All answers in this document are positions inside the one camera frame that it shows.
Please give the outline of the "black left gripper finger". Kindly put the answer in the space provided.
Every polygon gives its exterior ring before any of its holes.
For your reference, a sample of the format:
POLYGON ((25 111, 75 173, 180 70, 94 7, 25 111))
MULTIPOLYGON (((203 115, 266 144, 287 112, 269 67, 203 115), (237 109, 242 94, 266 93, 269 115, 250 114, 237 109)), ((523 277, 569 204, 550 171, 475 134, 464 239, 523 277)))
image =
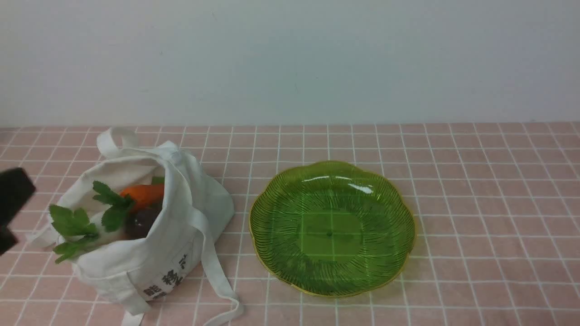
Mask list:
POLYGON ((23 168, 11 168, 0 174, 0 225, 8 227, 37 188, 23 168))

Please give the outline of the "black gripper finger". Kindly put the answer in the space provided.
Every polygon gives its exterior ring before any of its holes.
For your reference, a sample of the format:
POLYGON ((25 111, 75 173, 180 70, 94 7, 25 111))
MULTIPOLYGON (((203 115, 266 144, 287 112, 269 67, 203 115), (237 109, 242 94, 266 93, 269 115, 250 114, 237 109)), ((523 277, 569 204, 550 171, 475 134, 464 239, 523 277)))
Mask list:
POLYGON ((0 228, 0 256, 6 254, 19 243, 19 239, 8 228, 0 228))

